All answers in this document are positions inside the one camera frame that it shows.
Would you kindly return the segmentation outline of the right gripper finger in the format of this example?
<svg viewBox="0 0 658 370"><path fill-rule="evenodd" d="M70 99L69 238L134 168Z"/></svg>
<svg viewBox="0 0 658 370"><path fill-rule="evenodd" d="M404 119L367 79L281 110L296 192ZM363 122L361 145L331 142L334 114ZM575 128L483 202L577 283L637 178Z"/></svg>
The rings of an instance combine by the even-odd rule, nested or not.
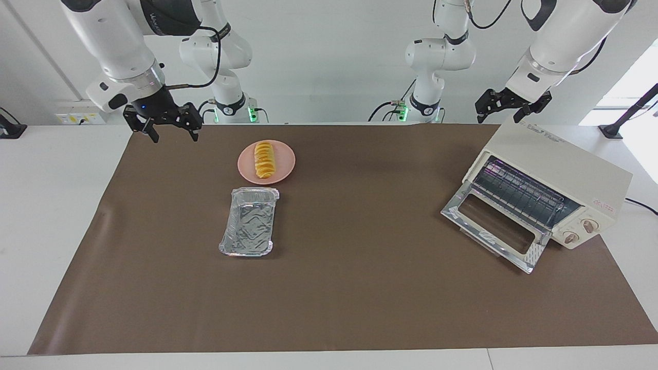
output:
<svg viewBox="0 0 658 370"><path fill-rule="evenodd" d="M176 118L176 126L186 130L193 141L199 140L199 132L204 124L204 118L200 115L199 110L188 102L181 107L178 107L178 117Z"/></svg>
<svg viewBox="0 0 658 370"><path fill-rule="evenodd" d="M146 119L142 122L133 106L124 107L123 118L134 133L142 133L148 136L153 143L158 143L159 135L153 128L153 119Z"/></svg>

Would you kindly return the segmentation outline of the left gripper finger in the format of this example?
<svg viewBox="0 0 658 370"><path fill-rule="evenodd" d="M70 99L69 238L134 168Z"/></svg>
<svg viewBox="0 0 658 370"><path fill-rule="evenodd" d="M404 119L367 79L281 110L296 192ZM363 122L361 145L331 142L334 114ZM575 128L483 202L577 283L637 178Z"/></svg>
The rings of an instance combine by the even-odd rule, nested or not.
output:
<svg viewBox="0 0 658 370"><path fill-rule="evenodd" d="M546 91L538 101L534 103L522 103L521 108L516 112L516 123L519 123L524 117L531 114L541 113L550 101L552 101L552 94L550 91Z"/></svg>
<svg viewBox="0 0 658 370"><path fill-rule="evenodd" d="M494 89L487 89L484 93L477 99L475 102L475 110L477 113L477 122L482 124L489 115L500 112L501 108L501 97L503 96L501 91L495 91Z"/></svg>

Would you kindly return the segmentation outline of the sliced golden bread loaf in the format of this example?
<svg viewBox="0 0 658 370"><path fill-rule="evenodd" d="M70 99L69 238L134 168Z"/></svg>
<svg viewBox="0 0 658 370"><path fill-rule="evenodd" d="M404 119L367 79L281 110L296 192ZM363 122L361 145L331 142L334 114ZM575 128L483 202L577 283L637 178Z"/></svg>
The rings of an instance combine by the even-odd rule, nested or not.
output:
<svg viewBox="0 0 658 370"><path fill-rule="evenodd" d="M277 171L275 150L270 141L259 141L254 146L254 170L260 179L268 179Z"/></svg>

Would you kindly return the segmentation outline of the aluminium foil tray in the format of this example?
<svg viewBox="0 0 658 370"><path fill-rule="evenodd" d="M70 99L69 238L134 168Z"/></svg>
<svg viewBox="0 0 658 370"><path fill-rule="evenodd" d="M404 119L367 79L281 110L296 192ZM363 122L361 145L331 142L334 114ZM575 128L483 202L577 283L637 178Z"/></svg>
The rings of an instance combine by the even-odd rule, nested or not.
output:
<svg viewBox="0 0 658 370"><path fill-rule="evenodd" d="M240 187L232 202L224 236L218 246L223 255L263 257L273 248L273 218L280 193L275 188Z"/></svg>

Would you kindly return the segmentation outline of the white toaster oven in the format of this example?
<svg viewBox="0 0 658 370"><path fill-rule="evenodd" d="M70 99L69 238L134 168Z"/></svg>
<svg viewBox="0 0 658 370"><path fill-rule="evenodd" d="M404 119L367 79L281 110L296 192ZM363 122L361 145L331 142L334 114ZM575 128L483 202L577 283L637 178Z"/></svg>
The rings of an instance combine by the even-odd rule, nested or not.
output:
<svg viewBox="0 0 658 370"><path fill-rule="evenodd" d="M552 228L552 239L562 246L565 231L580 236L578 245L564 246L569 250L615 223L632 180L630 172L525 121L502 124L471 164L463 182L473 183L490 156L581 205ZM587 234L581 224L583 218L597 221L600 232Z"/></svg>

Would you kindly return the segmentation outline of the glass oven door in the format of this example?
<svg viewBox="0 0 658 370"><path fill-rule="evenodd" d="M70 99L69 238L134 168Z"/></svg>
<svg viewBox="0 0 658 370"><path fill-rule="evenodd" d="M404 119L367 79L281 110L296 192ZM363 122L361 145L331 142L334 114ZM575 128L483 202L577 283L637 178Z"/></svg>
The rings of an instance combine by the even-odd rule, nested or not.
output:
<svg viewBox="0 0 658 370"><path fill-rule="evenodd" d="M529 244L528 251L521 253L515 250L507 242L504 242L491 227L487 228L480 225L480 223L460 211L459 208L468 196L474 196L476 199L483 201L489 208L496 210L496 212L501 213L509 220L531 232L534 235L534 239ZM441 213L451 220L451 222L458 225L474 241L484 246L491 253L504 257L527 274L531 274L534 271L540 256L552 237L552 230L546 227L545 224L524 213L519 208L515 208L506 199L469 181L465 181L459 187L458 191L447 202L446 206L444 206Z"/></svg>

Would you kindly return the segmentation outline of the pink round plate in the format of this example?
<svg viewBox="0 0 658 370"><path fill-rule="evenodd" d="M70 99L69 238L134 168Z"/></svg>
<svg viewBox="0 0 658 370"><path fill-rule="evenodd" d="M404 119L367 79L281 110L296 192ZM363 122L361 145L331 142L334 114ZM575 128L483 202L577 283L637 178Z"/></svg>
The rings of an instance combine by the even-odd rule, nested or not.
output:
<svg viewBox="0 0 658 370"><path fill-rule="evenodd" d="M255 150L257 145L261 143L270 143L273 149L273 161L275 162L276 170L268 178L261 178L257 176L255 166ZM282 182L294 170L296 164L296 155L289 145L282 141L277 140L260 140L248 145L242 150L237 158L237 169L240 175L250 183L265 186L274 183Z"/></svg>

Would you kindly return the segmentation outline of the black pole stand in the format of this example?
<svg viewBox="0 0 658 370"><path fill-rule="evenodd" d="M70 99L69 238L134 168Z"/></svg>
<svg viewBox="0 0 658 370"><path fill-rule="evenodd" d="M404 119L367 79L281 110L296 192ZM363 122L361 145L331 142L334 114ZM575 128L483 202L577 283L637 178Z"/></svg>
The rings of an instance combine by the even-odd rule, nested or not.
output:
<svg viewBox="0 0 658 370"><path fill-rule="evenodd" d="M609 140L622 140L620 129L629 120L640 117L642 114L658 105L658 83L654 84L646 93L631 105L613 124L599 125L600 133Z"/></svg>

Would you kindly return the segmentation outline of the black clamp stand base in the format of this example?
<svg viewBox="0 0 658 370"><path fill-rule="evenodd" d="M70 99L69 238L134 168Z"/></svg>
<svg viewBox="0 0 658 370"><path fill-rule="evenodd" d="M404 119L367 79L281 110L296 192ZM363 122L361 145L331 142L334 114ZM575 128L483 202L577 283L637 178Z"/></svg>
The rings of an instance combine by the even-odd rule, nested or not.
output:
<svg viewBox="0 0 658 370"><path fill-rule="evenodd" d="M16 140L23 135L27 127L6 108L0 106L0 140Z"/></svg>

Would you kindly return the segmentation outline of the brown table mat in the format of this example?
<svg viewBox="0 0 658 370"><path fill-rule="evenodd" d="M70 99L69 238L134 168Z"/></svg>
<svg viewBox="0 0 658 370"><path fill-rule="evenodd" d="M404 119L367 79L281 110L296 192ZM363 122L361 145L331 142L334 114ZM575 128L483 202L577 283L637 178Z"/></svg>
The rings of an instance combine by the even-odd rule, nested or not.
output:
<svg viewBox="0 0 658 370"><path fill-rule="evenodd" d="M526 274L440 211L496 125L133 134L30 355L658 344L601 237ZM287 143L273 249L218 246L239 154Z"/></svg>

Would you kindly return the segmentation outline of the white wall power outlet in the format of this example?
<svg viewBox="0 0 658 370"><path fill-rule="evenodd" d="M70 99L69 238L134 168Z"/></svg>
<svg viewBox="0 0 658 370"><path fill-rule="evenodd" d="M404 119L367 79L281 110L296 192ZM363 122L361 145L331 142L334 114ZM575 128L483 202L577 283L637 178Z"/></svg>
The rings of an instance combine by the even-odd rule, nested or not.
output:
<svg viewBox="0 0 658 370"><path fill-rule="evenodd" d="M109 114L96 106L58 107L54 116L64 125L105 125L109 122Z"/></svg>

